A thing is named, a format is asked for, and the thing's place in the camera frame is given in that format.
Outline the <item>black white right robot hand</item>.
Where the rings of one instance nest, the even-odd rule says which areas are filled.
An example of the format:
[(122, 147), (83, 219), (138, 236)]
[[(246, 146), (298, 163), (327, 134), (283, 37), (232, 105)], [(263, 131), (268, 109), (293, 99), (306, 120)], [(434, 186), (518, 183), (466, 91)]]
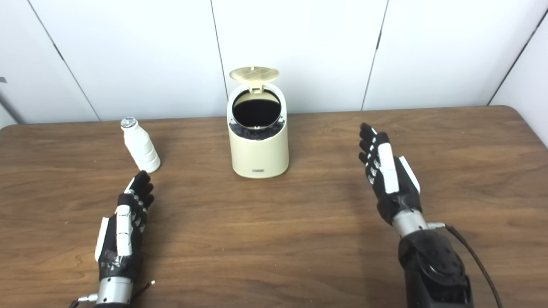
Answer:
[(378, 200), (382, 219), (392, 225), (400, 212), (422, 212), (420, 185), (404, 157), (393, 154), (388, 134), (360, 125), (359, 160)]

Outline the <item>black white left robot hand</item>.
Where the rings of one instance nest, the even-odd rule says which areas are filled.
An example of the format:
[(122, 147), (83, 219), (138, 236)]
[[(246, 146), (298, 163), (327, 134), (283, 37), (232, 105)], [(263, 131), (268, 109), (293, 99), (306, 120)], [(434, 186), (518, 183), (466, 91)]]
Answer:
[(128, 278), (135, 282), (142, 272), (141, 251), (149, 207), (154, 201), (153, 184), (141, 170), (119, 195), (115, 212), (101, 221), (95, 249), (98, 278)]

